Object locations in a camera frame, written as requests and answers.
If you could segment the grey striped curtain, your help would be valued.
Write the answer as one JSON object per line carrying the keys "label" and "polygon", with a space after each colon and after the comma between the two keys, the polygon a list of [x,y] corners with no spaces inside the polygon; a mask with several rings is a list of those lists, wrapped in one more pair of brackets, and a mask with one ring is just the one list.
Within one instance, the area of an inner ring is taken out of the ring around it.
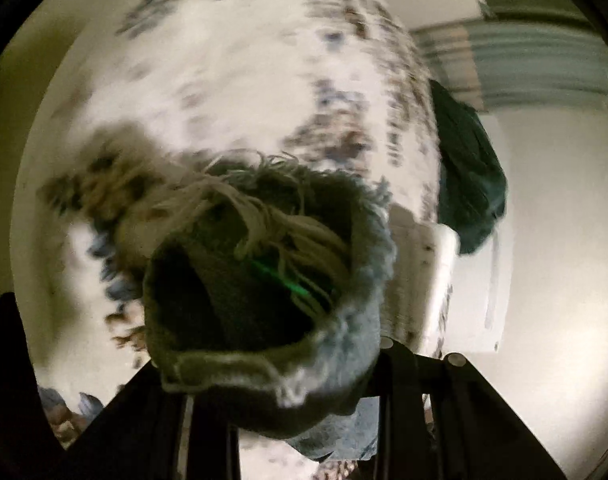
{"label": "grey striped curtain", "polygon": [[594,32],[532,22],[464,22],[411,33],[435,80],[476,110],[608,110],[608,47]]}

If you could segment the floral patterned bed blanket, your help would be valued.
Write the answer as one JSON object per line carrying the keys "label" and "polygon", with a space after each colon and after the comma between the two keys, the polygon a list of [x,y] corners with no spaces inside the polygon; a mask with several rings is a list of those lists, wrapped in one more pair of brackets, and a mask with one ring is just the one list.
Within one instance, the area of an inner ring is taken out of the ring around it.
{"label": "floral patterned bed blanket", "polygon": [[[440,311],[423,303],[440,187],[431,81],[384,0],[109,0],[50,82],[16,181],[11,265],[39,382],[106,405],[147,363],[162,382],[147,352],[116,344],[127,323],[108,323],[120,306],[106,292],[112,248],[99,219],[106,172],[125,159],[166,168],[287,157],[385,181],[396,257],[378,350],[386,337],[432,352]],[[241,427],[209,393],[238,429],[240,465],[253,477],[269,452],[289,477],[316,468],[287,440]]]}

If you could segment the dark green garment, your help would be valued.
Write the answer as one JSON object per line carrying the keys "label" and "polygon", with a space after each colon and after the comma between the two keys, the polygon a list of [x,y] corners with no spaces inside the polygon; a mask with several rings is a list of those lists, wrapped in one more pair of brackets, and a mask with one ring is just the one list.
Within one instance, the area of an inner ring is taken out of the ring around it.
{"label": "dark green garment", "polygon": [[507,178],[475,109],[430,82],[441,170],[438,222],[459,237],[461,255],[476,252],[505,217]]}

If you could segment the blue denim jeans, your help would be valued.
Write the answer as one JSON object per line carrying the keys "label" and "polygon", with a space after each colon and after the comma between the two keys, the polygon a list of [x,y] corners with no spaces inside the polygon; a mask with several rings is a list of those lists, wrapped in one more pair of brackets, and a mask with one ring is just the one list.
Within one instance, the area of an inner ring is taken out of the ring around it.
{"label": "blue denim jeans", "polygon": [[396,257],[389,185],[287,157],[106,174],[116,344],[313,460],[373,456],[379,404],[362,393]]}

